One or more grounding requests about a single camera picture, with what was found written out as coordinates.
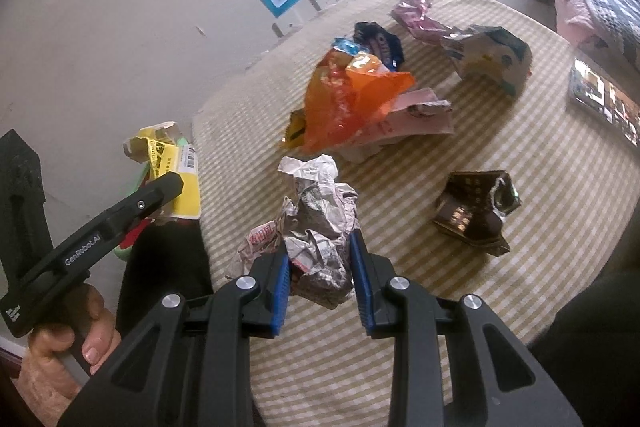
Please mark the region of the person's left hand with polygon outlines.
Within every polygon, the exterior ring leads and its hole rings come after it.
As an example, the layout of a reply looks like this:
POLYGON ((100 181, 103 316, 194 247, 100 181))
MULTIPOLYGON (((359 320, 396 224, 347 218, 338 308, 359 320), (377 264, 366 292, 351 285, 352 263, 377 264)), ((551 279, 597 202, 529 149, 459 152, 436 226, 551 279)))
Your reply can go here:
POLYGON ((84 338, 80 354, 93 373, 122 341, 115 327, 115 317, 105 306, 99 291, 87 284, 73 289, 65 298, 64 305, 68 319, 36 326, 29 336, 29 353, 40 366, 59 369, 63 364, 58 356, 70 350, 76 340, 74 329, 87 326, 87 332, 80 334, 84 338))

